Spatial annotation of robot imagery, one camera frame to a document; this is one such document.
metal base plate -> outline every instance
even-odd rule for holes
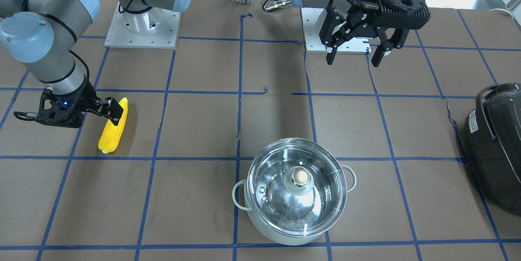
[[[148,35],[136,35],[127,29],[125,25],[127,20],[124,14],[118,12],[118,6],[119,4],[116,6],[107,33],[106,47],[175,49],[181,13],[162,9],[164,21],[158,24],[155,32]]]
[[[317,20],[324,9],[315,9],[311,7],[303,7],[301,9],[302,28],[304,29],[304,39],[306,41],[306,52],[308,53],[326,53],[326,46],[320,41],[320,27]],[[348,42],[344,42],[338,49],[337,55],[364,55],[367,50],[371,52],[369,41],[367,38],[353,38]]]

white label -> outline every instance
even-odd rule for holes
[[[477,131],[478,128],[478,122],[476,121],[476,110],[474,109],[471,114],[468,115],[468,127],[471,130],[471,134]]]

toy corn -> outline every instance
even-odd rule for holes
[[[114,152],[116,148],[118,148],[119,140],[121,139],[121,135],[123,135],[123,129],[125,128],[127,113],[129,110],[128,99],[126,97],[122,98],[119,101],[119,105],[123,108],[123,114],[119,119],[119,124],[115,126],[110,122],[110,120],[108,120],[103,129],[103,133],[99,138],[98,148],[105,154]]]

pot lid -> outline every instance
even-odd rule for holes
[[[253,160],[247,197],[273,230],[309,237],[328,230],[346,203],[346,178],[326,149],[300,138],[266,146]]]

pot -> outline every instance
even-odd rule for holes
[[[350,189],[342,168],[353,176]],[[240,185],[245,206],[236,200]],[[326,149],[287,138],[269,144],[253,159],[247,178],[233,187],[232,198],[265,237],[297,246],[318,239],[337,222],[356,185],[354,171]]]

